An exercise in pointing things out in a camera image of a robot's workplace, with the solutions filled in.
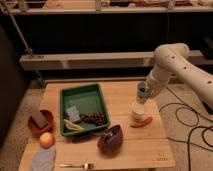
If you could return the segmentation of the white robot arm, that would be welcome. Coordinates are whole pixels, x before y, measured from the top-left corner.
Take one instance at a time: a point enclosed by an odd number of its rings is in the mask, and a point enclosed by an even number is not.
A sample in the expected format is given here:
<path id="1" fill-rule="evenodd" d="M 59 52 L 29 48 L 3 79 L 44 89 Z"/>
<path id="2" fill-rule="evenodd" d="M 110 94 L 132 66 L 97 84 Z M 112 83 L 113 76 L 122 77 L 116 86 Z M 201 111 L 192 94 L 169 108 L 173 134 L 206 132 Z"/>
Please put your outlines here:
<path id="1" fill-rule="evenodd" d="M 158 46 L 154 51 L 154 67 L 145 81 L 145 90 L 154 98 L 175 74 L 213 110 L 213 75 L 190 63 L 188 56 L 189 48 L 184 43 Z"/>

